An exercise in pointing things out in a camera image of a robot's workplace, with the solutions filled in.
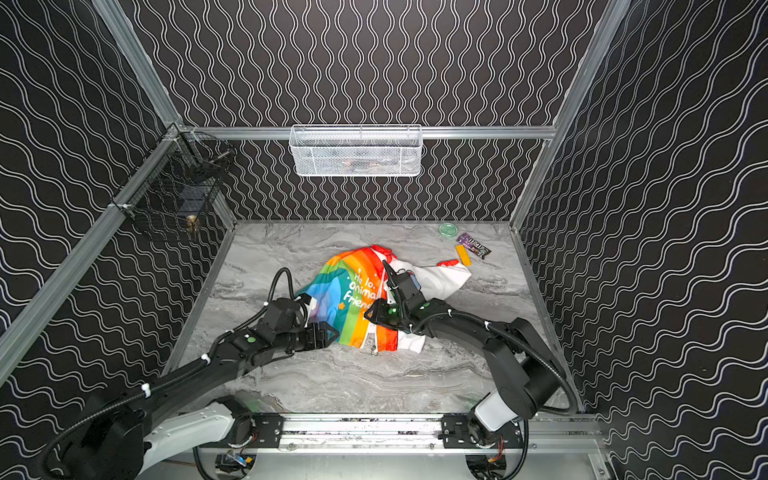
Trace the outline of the rainbow cartoon kids jacket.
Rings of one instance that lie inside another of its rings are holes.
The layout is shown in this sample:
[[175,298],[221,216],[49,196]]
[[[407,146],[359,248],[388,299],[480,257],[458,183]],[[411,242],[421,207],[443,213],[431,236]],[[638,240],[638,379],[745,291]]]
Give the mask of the rainbow cartoon kids jacket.
[[314,279],[300,289],[312,298],[310,321],[333,327],[340,333],[337,342],[344,346],[360,349],[371,339],[377,352],[419,353],[425,337],[377,326],[364,317],[376,300],[394,303],[386,285],[385,264],[397,272],[412,273],[428,300],[447,299],[471,277],[470,270],[458,260],[418,267],[379,245],[346,251],[328,260]]

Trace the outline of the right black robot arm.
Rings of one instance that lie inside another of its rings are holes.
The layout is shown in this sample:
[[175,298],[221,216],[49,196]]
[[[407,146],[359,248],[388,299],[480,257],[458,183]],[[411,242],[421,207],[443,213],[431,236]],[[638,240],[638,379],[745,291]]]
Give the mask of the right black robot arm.
[[481,354],[494,389],[470,411],[470,419],[485,432],[509,422],[530,420],[539,412],[569,416],[578,401],[563,367],[530,322],[485,320],[438,299],[411,309],[379,299],[364,317],[372,323],[430,338],[454,342]]

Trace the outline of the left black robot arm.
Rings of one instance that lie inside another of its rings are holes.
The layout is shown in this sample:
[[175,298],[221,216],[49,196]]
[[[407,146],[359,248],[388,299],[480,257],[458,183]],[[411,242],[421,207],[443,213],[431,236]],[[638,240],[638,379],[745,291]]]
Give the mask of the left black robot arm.
[[227,331],[208,352],[145,382],[51,439],[38,456],[43,479],[133,479],[149,452],[147,436],[181,407],[253,369],[304,351],[323,349],[340,337],[325,322],[290,326],[265,337],[254,328]]

